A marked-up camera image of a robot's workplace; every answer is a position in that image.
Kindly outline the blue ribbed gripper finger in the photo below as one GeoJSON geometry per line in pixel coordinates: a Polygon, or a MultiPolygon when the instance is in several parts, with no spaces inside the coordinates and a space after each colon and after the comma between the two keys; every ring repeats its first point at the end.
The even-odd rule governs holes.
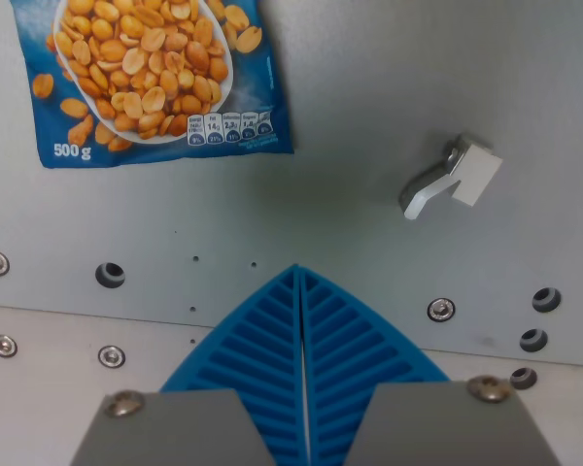
{"type": "Polygon", "coordinates": [[[158,392],[103,399],[75,465],[306,465],[299,269],[232,311],[158,392]]]}
{"type": "Polygon", "coordinates": [[[312,464],[558,464],[508,380],[452,381],[359,299],[299,277],[312,464]]]}

